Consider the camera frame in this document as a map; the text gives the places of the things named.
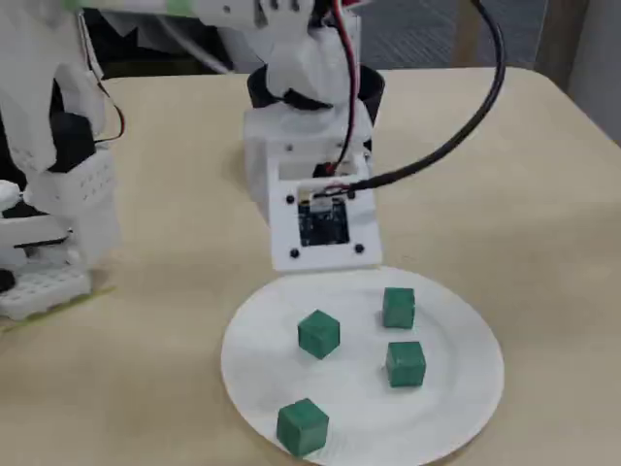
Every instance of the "red wire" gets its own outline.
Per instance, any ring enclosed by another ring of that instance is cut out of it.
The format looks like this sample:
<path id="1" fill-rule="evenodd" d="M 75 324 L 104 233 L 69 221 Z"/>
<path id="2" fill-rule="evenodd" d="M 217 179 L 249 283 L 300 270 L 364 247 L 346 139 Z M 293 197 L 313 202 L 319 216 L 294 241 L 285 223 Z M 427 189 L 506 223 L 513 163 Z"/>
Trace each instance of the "red wire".
<path id="1" fill-rule="evenodd" d="M 339 165 L 341 165 L 341 163 L 345 159 L 347 150 L 349 149 L 349 146 L 351 144 L 351 138 L 353 136 L 353 129 L 356 120 L 356 99 L 358 94 L 356 57 L 353 51 L 353 45 L 351 44 L 351 40 L 349 38 L 349 34 L 347 34 L 347 29 L 345 27 L 345 22 L 343 19 L 343 4 L 341 3 L 341 1 L 342 0 L 333 0 L 332 6 L 334 10 L 335 20 L 337 22 L 339 36 L 341 37 L 341 42 L 343 43 L 345 57 L 347 59 L 347 68 L 349 72 L 349 120 L 347 123 L 347 134 L 343 143 L 341 155 L 339 156 L 339 159 L 335 163 L 333 163 L 328 169 L 328 173 L 330 175 L 336 173 Z"/>

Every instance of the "green tape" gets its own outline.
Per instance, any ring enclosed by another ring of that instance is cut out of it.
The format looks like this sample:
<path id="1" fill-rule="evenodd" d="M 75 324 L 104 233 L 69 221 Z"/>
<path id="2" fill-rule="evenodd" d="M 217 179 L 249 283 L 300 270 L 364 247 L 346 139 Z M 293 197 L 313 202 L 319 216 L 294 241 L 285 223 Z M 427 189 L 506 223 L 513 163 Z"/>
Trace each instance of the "green tape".
<path id="1" fill-rule="evenodd" d="M 63 0 L 63 7 L 65 8 L 65 10 L 74 12 L 75 10 L 79 10 L 82 7 L 82 1 L 81 0 Z"/>
<path id="2" fill-rule="evenodd" d="M 166 0 L 166 12 L 176 17 L 194 17 L 192 0 Z"/>

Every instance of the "beige table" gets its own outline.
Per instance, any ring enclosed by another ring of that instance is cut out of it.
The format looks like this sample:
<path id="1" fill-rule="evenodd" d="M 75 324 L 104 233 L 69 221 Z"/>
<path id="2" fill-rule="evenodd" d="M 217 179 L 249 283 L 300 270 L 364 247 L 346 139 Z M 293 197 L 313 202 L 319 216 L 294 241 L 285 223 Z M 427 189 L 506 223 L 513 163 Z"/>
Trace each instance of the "beige table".
<path id="1" fill-rule="evenodd" d="M 386 74 L 376 165 L 433 149 L 487 70 Z M 219 374 L 228 320 L 273 279 L 245 193 L 244 77 L 110 84 L 122 249 L 114 292 L 0 338 L 0 464 L 264 466 L 294 461 L 237 415 Z M 507 389 L 459 465 L 616 464 L 621 442 L 621 150 L 550 82 L 511 71 L 462 149 L 378 193 L 385 263 L 472 303 Z"/>

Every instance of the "circuit board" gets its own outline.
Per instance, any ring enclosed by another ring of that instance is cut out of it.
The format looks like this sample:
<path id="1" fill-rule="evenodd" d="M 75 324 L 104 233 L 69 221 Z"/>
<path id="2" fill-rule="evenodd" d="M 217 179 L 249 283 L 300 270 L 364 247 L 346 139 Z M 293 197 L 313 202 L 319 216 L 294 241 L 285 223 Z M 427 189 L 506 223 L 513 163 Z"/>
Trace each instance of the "circuit board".
<path id="1" fill-rule="evenodd" d="M 349 243 L 347 208 L 342 198 L 301 202 L 298 205 L 298 220 L 304 248 Z"/>

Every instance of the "white wire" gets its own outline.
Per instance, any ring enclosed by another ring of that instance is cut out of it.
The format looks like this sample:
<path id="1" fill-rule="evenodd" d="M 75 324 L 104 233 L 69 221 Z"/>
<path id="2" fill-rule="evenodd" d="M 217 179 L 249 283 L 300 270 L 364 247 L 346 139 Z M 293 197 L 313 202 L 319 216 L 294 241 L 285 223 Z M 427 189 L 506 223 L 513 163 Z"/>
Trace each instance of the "white wire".
<path id="1" fill-rule="evenodd" d="M 177 42 L 185 51 L 187 51 L 190 55 L 203 63 L 205 66 L 211 68 L 220 75 L 228 75 L 232 73 L 232 71 L 229 70 L 224 63 L 222 63 L 210 53 L 207 53 L 202 47 L 200 47 L 198 44 L 196 44 L 196 42 L 190 39 L 190 37 L 187 36 L 184 31 L 179 29 L 178 26 L 170 21 L 168 18 L 157 17 L 157 20 L 160 22 L 164 30 L 175 40 L 175 42 Z"/>

